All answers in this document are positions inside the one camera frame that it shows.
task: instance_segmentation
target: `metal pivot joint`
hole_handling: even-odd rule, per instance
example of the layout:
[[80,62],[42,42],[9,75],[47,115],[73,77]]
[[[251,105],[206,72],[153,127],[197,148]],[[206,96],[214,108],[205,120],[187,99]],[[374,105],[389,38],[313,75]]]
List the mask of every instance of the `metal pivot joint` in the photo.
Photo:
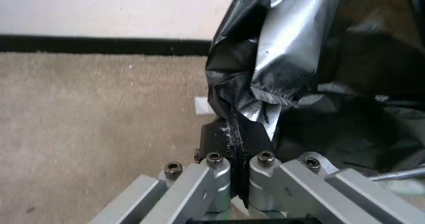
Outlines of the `metal pivot joint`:
[[208,208],[208,212],[223,212],[230,207],[230,162],[218,152],[211,152],[200,163],[214,172],[217,194]]

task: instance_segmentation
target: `crumpled plastic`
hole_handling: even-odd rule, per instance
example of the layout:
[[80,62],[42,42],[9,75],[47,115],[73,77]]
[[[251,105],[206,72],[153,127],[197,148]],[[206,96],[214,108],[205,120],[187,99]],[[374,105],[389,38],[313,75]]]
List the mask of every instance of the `crumpled plastic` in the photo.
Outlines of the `crumpled plastic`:
[[262,123],[283,161],[315,151],[368,174],[416,165],[405,159],[425,141],[424,4],[234,0],[205,68],[209,103]]

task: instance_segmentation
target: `metal rod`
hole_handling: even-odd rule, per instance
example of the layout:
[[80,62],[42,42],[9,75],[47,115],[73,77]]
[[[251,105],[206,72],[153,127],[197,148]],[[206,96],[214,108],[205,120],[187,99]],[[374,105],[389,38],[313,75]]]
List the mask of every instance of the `metal rod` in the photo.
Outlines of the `metal rod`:
[[389,172],[385,174],[376,174],[369,176],[369,180],[378,181],[389,181],[389,180],[405,180],[425,177],[425,167],[413,168],[405,171]]

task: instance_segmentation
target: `hex socket screw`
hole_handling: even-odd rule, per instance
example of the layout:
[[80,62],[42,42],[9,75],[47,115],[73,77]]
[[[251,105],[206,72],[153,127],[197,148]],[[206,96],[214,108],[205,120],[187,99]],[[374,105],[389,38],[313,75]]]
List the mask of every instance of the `hex socket screw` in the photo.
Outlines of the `hex socket screw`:
[[195,160],[196,162],[199,162],[199,148],[196,148],[195,150],[193,150],[193,160]]
[[275,164],[275,155],[270,151],[264,150],[257,154],[257,160],[261,166],[270,168]]
[[312,171],[320,169],[320,162],[315,158],[307,157],[302,161],[302,164]]
[[167,179],[176,180],[183,172],[183,166],[179,162],[169,162],[164,167],[164,174]]
[[223,156],[217,152],[210,152],[207,154],[207,165],[210,168],[219,168],[223,165]]

